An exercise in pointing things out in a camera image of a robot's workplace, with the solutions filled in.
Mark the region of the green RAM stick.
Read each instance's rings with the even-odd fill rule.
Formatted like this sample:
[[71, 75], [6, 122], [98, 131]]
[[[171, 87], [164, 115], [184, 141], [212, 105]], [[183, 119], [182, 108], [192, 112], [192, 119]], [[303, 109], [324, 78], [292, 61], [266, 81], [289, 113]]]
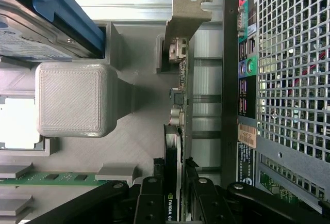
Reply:
[[100, 186], [108, 180], [97, 180], [95, 173], [27, 172], [16, 179], [0, 179], [0, 186]]

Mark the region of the black open PC case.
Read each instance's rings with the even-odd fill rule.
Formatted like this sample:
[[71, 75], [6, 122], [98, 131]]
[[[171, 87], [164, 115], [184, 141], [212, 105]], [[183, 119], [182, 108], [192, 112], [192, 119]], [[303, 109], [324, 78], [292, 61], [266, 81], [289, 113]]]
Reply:
[[330, 218], [330, 0], [224, 0], [223, 180]]

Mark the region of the silver CPU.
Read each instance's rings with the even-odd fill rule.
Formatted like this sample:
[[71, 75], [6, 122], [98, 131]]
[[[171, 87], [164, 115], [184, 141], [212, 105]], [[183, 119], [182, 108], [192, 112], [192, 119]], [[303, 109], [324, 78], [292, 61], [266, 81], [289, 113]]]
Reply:
[[0, 98], [0, 149], [31, 150], [41, 141], [35, 100]]

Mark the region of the hard disk with blue bracket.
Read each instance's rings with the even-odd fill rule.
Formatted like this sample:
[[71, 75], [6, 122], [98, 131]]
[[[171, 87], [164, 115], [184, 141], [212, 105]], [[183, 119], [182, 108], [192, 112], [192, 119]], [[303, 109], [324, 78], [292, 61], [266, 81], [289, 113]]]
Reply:
[[0, 56], [101, 59], [106, 37], [75, 0], [0, 0]]

